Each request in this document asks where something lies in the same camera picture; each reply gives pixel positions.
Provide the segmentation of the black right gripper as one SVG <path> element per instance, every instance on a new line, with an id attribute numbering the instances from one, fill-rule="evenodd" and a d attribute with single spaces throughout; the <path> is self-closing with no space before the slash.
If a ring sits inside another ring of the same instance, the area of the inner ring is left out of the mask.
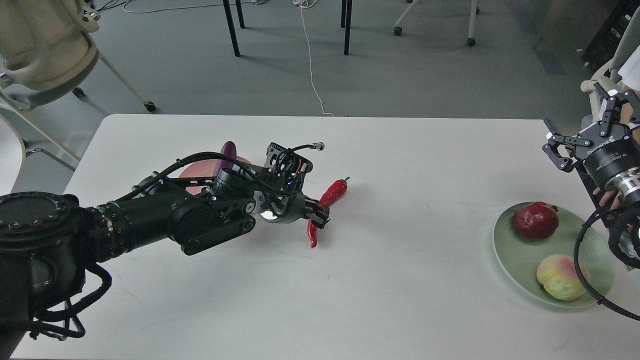
<path id="1" fill-rule="evenodd" d="M 576 155 L 600 189 L 616 191 L 624 178 L 639 171 L 639 148 L 633 139 L 633 131 L 628 125 L 619 123 L 622 105 L 628 103 L 631 96 L 617 89 L 607 91 L 608 88 L 599 81 L 594 83 L 594 88 L 605 103 L 598 123 L 592 123 L 580 131 L 578 137 L 563 136 L 557 132 L 551 120 L 544 118 L 542 121 L 548 133 L 542 152 L 558 170 L 565 173 L 571 173 L 576 167 Z M 631 123 L 638 125 L 639 117 Z M 574 155 L 562 156 L 560 146 L 569 146 L 573 150 L 577 148 Z"/>

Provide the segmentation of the person's hand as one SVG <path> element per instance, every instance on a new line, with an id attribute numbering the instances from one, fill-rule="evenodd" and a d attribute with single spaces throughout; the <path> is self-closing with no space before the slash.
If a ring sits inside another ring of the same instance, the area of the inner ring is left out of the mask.
<path id="1" fill-rule="evenodd" d="M 592 195 L 598 198 L 598 206 L 608 208 L 610 211 L 615 211 L 621 207 L 619 199 L 619 191 L 603 191 L 597 187 Z"/>

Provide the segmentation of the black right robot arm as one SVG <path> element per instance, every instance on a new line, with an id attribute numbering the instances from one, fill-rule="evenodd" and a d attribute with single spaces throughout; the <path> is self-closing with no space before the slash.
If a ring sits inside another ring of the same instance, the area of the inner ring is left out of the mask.
<path id="1" fill-rule="evenodd" d="M 579 267 L 579 249 L 586 231 L 601 220 L 609 230 L 607 243 L 611 253 L 629 267 L 639 267 L 639 257 L 626 253 L 627 248 L 639 251 L 639 148 L 633 130 L 620 121 L 622 107 L 628 104 L 633 110 L 630 121 L 638 125 L 639 98 L 633 91 L 619 91 L 608 78 L 586 80 L 582 88 L 589 93 L 595 106 L 593 114 L 599 120 L 575 136 L 558 133 L 550 120 L 544 120 L 548 134 L 542 151 L 558 170 L 570 173 L 577 169 L 584 185 L 591 178 L 602 192 L 619 194 L 620 211 L 597 206 L 583 223 L 574 242 L 573 262 L 578 280 L 599 305 L 637 321 L 637 314 L 609 301 L 590 285 Z"/>

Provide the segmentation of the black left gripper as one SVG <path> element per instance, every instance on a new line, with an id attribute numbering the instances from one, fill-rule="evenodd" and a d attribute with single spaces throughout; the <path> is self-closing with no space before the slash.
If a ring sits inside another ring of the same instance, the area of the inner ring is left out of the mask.
<path id="1" fill-rule="evenodd" d="M 281 202 L 271 203 L 270 210 L 263 210 L 260 218 L 271 224 L 290 224 L 298 220 L 309 220 L 318 229 L 324 229 L 330 221 L 329 207 L 320 205 L 318 199 L 303 193 L 283 197 Z"/>

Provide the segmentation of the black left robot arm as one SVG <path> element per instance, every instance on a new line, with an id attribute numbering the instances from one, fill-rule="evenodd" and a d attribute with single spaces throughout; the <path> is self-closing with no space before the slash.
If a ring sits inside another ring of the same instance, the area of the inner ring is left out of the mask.
<path id="1" fill-rule="evenodd" d="M 324 228 L 330 210 L 303 194 L 313 164 L 298 148 L 272 143 L 263 166 L 221 152 L 177 159 L 130 193 L 95 207 L 73 194 L 38 191 L 0 199 L 1 358 L 25 335 L 64 341 L 86 331 L 78 314 L 98 301 L 112 278 L 101 264 L 171 239 L 192 256 L 267 223 L 309 220 Z"/>

